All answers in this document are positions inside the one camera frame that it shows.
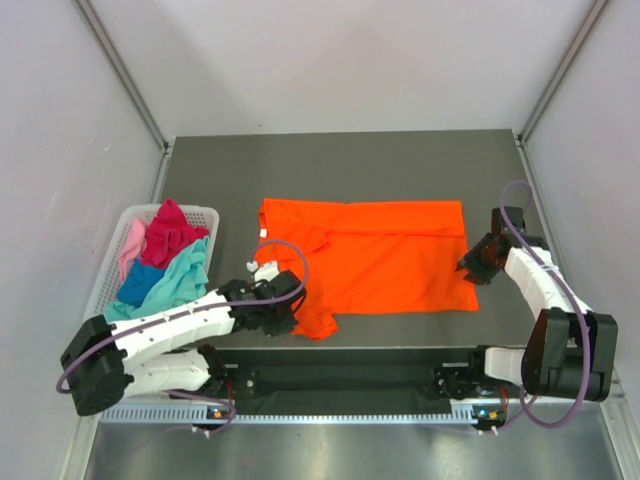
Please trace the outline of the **orange t shirt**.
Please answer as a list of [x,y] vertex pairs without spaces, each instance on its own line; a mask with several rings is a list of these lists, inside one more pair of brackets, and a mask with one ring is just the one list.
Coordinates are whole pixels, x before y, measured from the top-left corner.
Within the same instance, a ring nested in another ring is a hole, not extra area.
[[294,334],[324,340],[338,315],[476,312],[458,269],[468,243],[462,202],[335,203],[264,199],[259,263],[307,282]]

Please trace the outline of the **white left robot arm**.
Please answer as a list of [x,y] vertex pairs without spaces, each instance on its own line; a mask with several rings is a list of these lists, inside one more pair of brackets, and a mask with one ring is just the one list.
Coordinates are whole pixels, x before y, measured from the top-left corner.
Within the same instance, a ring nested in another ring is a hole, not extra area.
[[284,272],[254,284],[232,280],[198,300],[136,319],[109,323],[96,315],[63,351],[56,390],[71,397],[79,416],[101,413],[138,383],[136,367],[163,354],[240,330],[291,331],[293,304],[305,296],[304,283]]

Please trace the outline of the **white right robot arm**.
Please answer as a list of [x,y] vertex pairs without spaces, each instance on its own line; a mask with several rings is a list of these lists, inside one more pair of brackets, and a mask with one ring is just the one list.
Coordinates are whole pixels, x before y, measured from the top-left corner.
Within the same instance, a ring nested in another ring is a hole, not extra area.
[[518,286],[535,325],[524,349],[481,347],[466,380],[476,394],[487,396],[503,381],[530,395],[578,396],[587,381],[585,399],[601,402],[610,391],[618,326],[608,314],[571,300],[552,278],[560,272],[546,242],[527,236],[537,262],[511,234],[486,234],[458,261],[465,279],[487,285],[501,271]]

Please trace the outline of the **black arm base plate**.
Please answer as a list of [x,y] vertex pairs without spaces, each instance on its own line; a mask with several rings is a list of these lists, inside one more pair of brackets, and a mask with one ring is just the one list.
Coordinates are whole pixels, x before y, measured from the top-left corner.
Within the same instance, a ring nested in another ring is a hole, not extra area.
[[518,387],[484,376],[468,364],[239,365],[213,380],[231,399],[284,392],[410,391],[428,400],[513,398]]

